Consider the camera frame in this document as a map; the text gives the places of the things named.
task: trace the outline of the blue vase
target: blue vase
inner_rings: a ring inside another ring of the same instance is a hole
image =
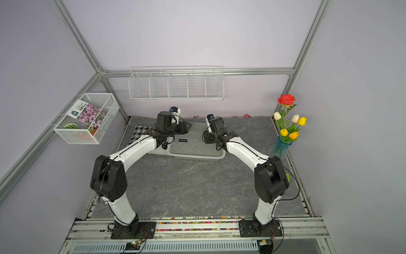
[[[282,142],[281,137],[279,136],[276,144],[268,150],[268,156],[271,158],[273,156],[278,156],[281,160],[283,160],[287,155],[288,147],[290,147],[292,143],[293,142]]]

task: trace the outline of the table surface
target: table surface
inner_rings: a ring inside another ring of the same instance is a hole
[[[277,134],[270,117],[223,118],[254,149],[266,154]],[[204,118],[185,119],[205,122]],[[156,119],[132,117],[120,149],[129,143],[135,126],[153,126]],[[241,160],[227,153],[219,161],[195,161],[173,156],[146,154],[126,172],[127,197],[139,217],[252,216],[258,205],[254,173]],[[291,178],[283,198],[297,194]],[[282,201],[275,215],[305,215],[300,198]],[[113,217],[106,204],[97,204],[94,217]]]

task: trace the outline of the black mounting plate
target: black mounting plate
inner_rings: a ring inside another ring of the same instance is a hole
[[[214,137],[213,133],[209,133],[208,130],[203,132],[204,143],[206,143],[206,144],[214,143],[213,137]]]
[[[282,230],[278,229],[280,227],[278,220],[274,219],[270,222],[270,227],[272,230],[268,230],[267,232],[263,232],[262,234],[257,234],[253,229],[253,221],[242,219],[238,222],[238,226],[240,228],[240,237],[272,237],[275,232],[276,237],[282,236]]]
[[[122,231],[120,228],[114,226],[113,233],[111,234],[111,239],[152,239],[155,234],[156,222],[147,221],[139,222],[140,232],[135,237],[131,237],[129,233]]]

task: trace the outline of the white wire basket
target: white wire basket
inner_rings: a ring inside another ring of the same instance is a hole
[[[222,69],[131,70],[130,98],[143,100],[223,100]]]
[[[54,131],[68,144],[98,145],[102,141],[102,138],[113,121],[114,116],[117,114],[119,106],[111,93],[84,93],[80,97],[80,100],[101,109],[95,120],[89,125],[74,119],[73,117],[65,115],[55,126]],[[91,133],[92,129],[95,130],[95,121],[102,112],[105,112],[106,116],[100,123],[100,126],[96,129],[96,132]],[[65,125],[70,123],[76,124],[78,128],[64,128]]]

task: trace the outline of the white tulip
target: white tulip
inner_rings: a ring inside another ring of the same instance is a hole
[[[298,123],[298,121],[299,121],[299,119],[300,119],[300,117],[299,117],[299,115],[294,115],[293,117],[292,117],[292,122],[294,122],[294,123]]]
[[[282,118],[282,116],[279,114],[279,112],[275,112],[274,113],[274,119],[275,120],[279,120],[279,119],[281,119]]]

